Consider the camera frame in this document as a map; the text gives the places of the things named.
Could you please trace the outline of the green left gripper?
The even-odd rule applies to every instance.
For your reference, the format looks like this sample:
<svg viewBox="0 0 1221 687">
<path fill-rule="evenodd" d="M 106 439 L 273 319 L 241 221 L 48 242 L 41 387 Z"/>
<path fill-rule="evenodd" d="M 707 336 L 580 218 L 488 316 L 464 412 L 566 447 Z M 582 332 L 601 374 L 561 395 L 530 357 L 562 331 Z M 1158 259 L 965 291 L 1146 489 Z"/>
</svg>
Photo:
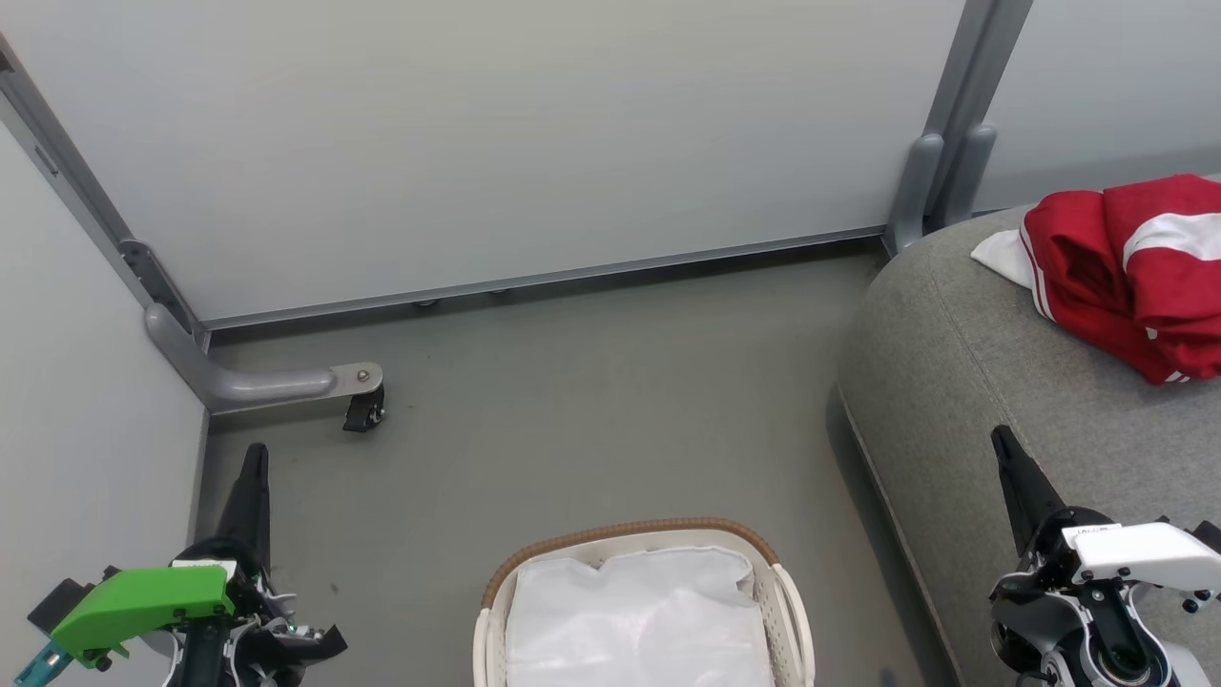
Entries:
<svg viewBox="0 0 1221 687">
<path fill-rule="evenodd" d="M 109 567 L 101 582 L 65 578 L 28 614 L 46 638 L 13 678 L 49 686 L 77 663 L 104 674 L 126 643 L 170 636 L 167 686 L 239 686 L 239 637 L 292 625 L 291 595 L 276 594 L 271 570 L 269 448 L 250 444 L 231 487 L 217 534 L 165 567 Z"/>
</svg>

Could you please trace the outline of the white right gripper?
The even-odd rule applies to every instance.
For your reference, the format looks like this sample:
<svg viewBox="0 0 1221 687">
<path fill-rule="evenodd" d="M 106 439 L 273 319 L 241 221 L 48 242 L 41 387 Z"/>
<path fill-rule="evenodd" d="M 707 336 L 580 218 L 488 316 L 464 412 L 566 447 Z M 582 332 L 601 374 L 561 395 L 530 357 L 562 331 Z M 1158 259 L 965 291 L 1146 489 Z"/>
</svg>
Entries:
<svg viewBox="0 0 1221 687">
<path fill-rule="evenodd" d="M 1066 508 L 1012 427 L 995 426 L 990 439 L 1013 547 L 1026 570 L 1046 577 L 1043 587 L 1070 591 L 1116 582 L 1168 588 L 1182 593 L 1187 613 L 1219 600 L 1216 523 L 1203 519 L 1182 528 L 1164 516 L 1121 525 L 1092 509 Z"/>
</svg>

